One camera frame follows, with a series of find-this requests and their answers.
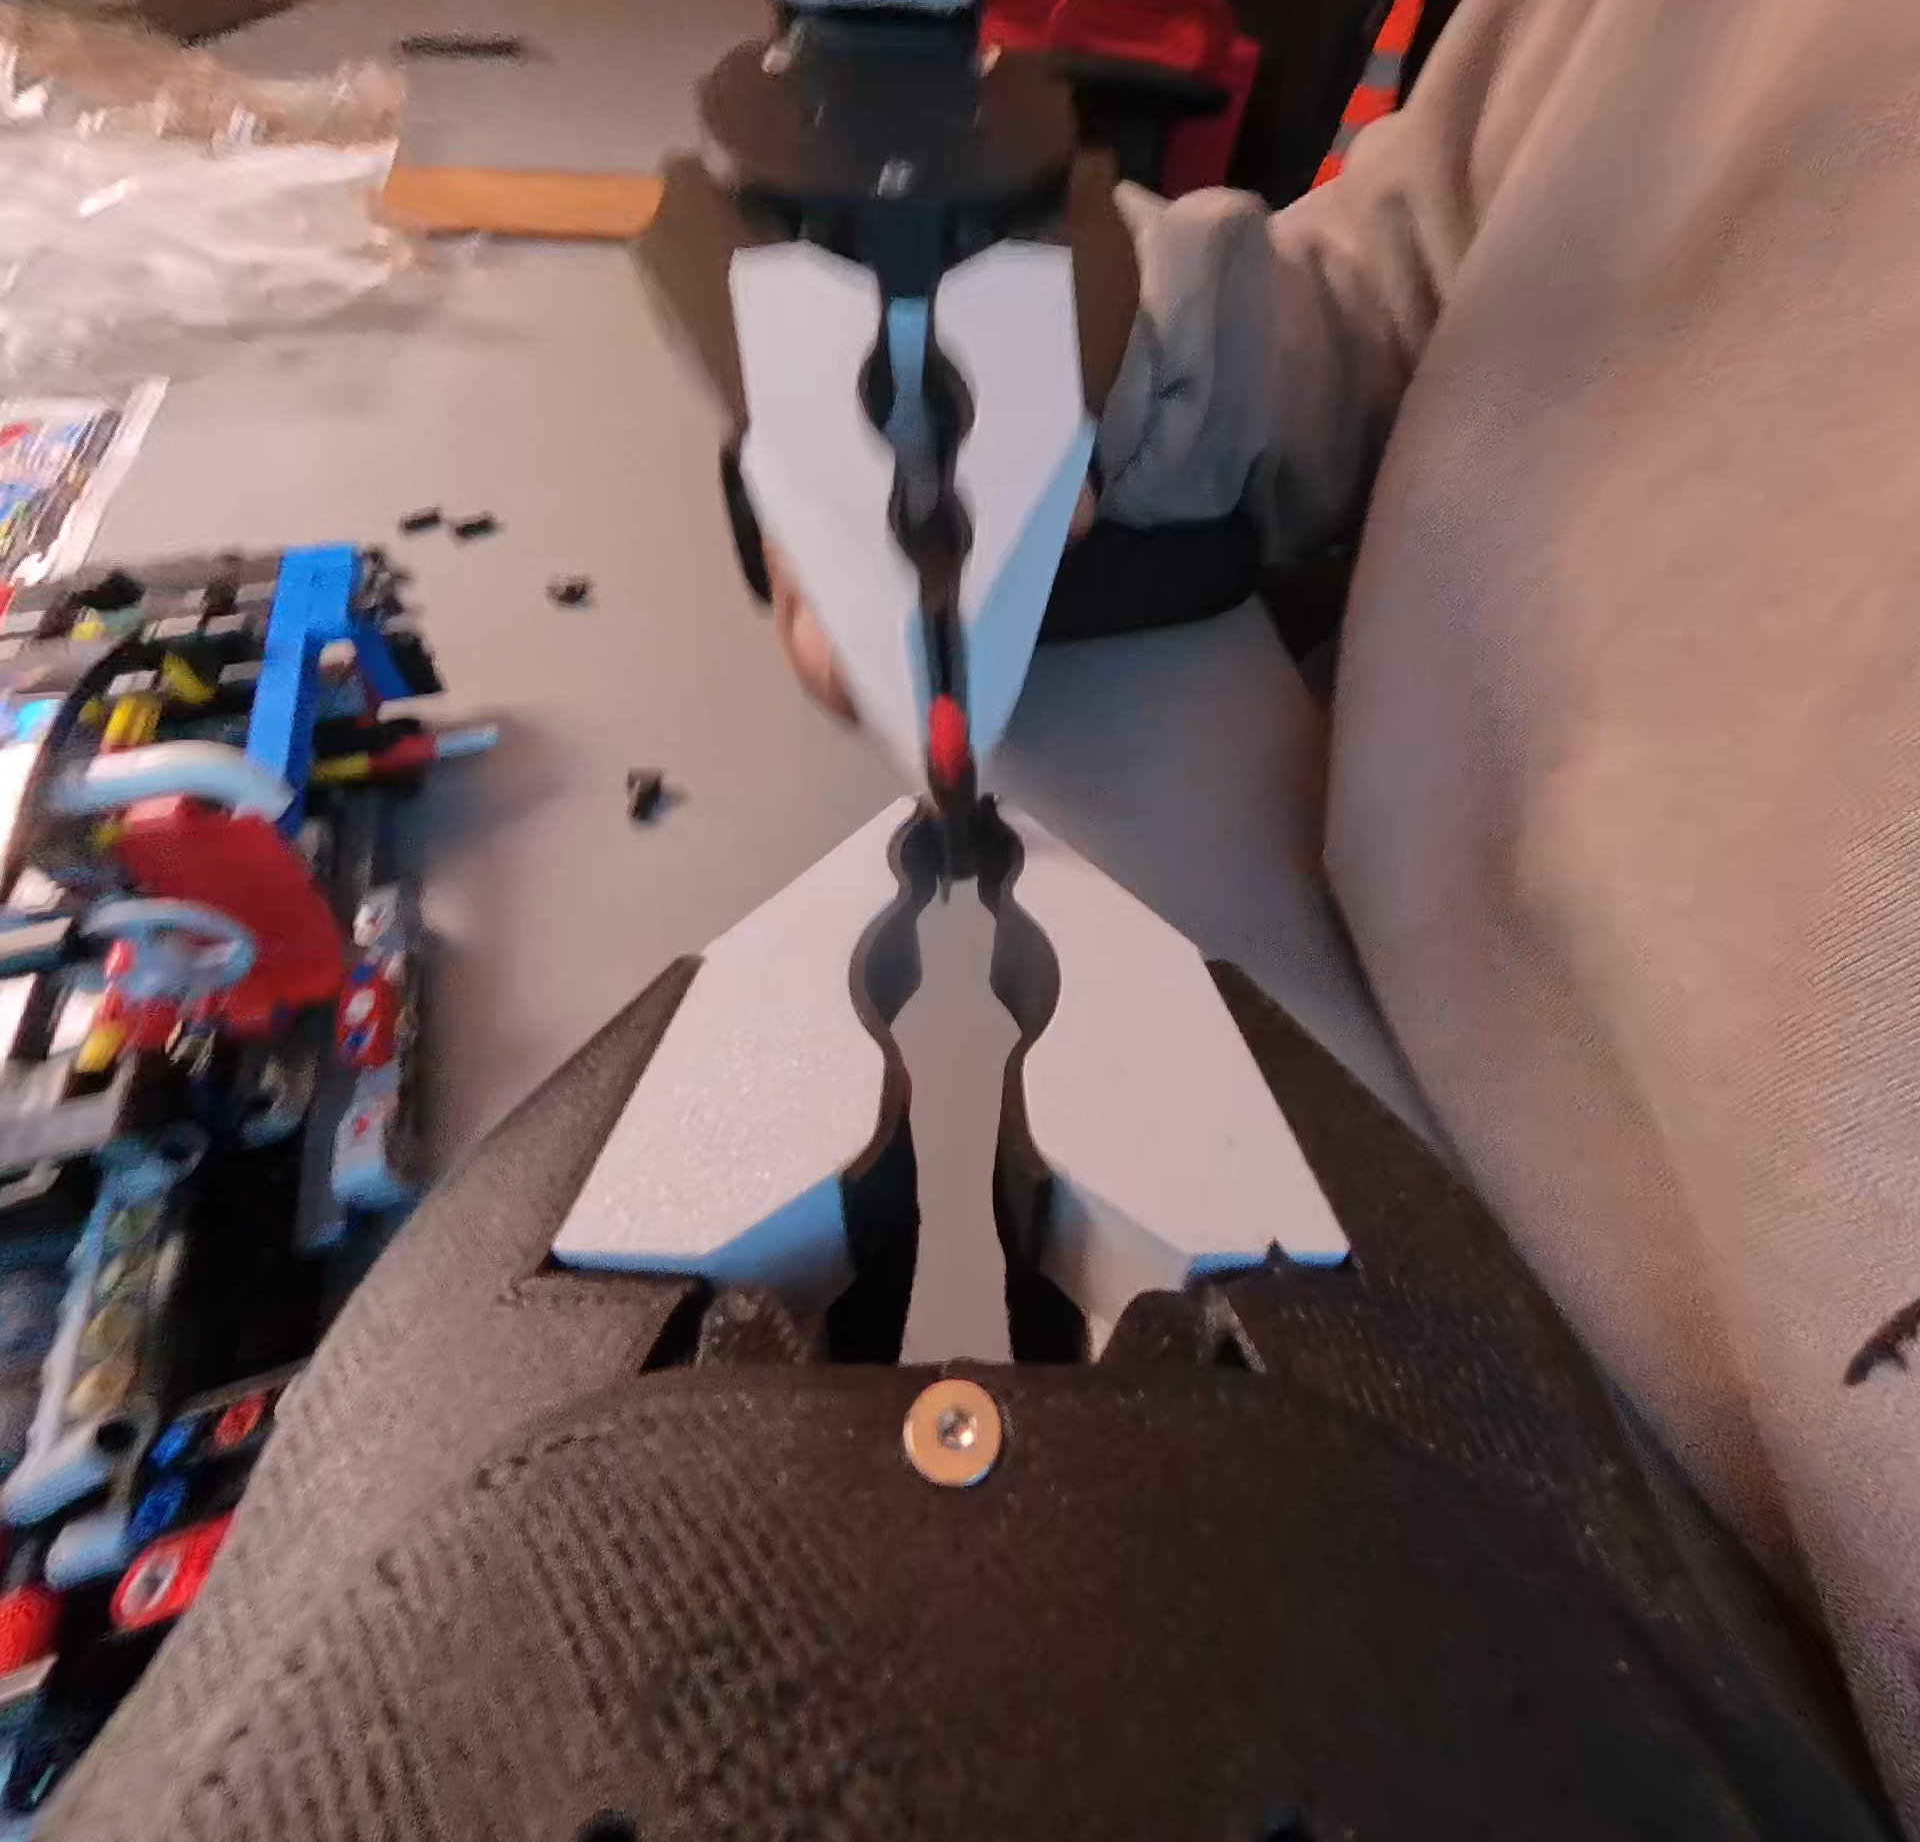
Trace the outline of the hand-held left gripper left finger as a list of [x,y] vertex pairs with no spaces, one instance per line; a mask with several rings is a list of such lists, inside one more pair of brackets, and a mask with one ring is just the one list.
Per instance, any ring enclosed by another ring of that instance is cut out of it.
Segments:
[[715,937],[552,1237],[582,1275],[762,1286],[901,1329],[920,1168],[897,1017],[931,825],[897,797]]

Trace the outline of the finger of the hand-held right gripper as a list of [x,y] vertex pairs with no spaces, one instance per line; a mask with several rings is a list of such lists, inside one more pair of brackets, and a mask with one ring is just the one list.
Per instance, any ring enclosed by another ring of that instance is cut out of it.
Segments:
[[897,454],[864,396],[879,279],[780,242],[732,251],[728,292],[749,405],[738,467],[762,533],[825,631],[864,729],[904,779],[927,779],[920,572],[894,533]]
[[1019,705],[1091,465],[1070,247],[1003,239],[952,269],[931,300],[931,341],[968,405],[952,467],[968,526],[958,637],[968,746],[989,763]]

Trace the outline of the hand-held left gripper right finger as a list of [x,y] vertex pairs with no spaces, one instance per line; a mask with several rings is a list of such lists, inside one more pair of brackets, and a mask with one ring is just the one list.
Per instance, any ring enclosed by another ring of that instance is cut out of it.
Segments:
[[1147,1294],[1347,1266],[1204,951],[1012,807],[982,807],[977,891],[1019,1033],[993,1153],[1012,1357],[1087,1359]]

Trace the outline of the lego car chassis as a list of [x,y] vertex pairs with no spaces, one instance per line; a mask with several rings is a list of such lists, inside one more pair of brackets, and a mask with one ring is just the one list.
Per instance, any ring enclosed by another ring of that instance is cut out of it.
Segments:
[[383,1214],[426,936],[392,815],[493,751],[380,548],[3,586],[3,1838],[202,1593]]

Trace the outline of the person's right hand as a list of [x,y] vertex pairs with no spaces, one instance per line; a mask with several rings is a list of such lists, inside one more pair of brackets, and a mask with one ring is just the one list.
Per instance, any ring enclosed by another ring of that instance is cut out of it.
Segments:
[[794,584],[787,555],[766,551],[770,609],[780,633],[780,648],[797,677],[807,700],[815,700],[831,721],[857,722],[857,705],[843,674],[831,637]]

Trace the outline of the red plastic bin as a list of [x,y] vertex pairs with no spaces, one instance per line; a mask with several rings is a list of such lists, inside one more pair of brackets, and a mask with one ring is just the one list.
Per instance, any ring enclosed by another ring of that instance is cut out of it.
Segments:
[[982,0],[982,40],[1035,52],[1081,152],[1161,197],[1227,180],[1262,47],[1232,0]]

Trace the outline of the brown cardboard sheet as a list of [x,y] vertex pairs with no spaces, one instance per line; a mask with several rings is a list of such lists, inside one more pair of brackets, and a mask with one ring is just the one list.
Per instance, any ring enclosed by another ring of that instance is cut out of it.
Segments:
[[659,174],[395,164],[383,220],[418,238],[630,242],[662,206]]

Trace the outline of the orange traffic cone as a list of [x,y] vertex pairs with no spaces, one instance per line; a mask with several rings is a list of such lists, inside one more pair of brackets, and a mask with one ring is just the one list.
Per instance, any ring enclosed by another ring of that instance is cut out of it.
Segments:
[[1355,138],[1395,113],[1406,57],[1427,14],[1427,0],[1393,0],[1374,32],[1365,64],[1337,119],[1335,141],[1322,157],[1312,191],[1344,174]]

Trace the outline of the person's beige sweatshirt torso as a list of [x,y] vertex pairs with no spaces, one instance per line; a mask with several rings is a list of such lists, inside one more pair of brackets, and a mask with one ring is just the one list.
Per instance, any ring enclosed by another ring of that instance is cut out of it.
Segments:
[[1344,917],[1918,1835],[1918,0],[1471,0],[1287,226],[1389,424]]

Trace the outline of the clear plastic bags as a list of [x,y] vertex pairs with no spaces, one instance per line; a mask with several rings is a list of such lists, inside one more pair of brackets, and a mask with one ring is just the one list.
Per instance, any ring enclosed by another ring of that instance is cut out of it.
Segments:
[[310,331],[386,301],[392,64],[245,75],[215,52],[3,0],[3,377]]

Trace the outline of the colourful sticker sheet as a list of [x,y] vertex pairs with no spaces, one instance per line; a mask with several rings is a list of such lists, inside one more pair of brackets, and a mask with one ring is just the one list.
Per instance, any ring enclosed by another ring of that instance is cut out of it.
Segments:
[[3,391],[3,586],[73,576],[167,396],[141,380],[109,396]]

